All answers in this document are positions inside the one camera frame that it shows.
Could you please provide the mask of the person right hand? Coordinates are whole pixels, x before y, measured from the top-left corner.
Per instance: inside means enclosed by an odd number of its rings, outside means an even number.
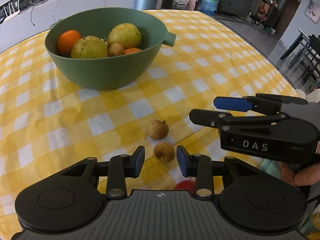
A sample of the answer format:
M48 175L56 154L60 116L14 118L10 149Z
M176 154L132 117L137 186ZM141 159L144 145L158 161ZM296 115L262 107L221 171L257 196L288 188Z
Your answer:
M309 186L320 181L320 164L316 163L297 174L289 167L289 164L279 163L281 178L292 186Z

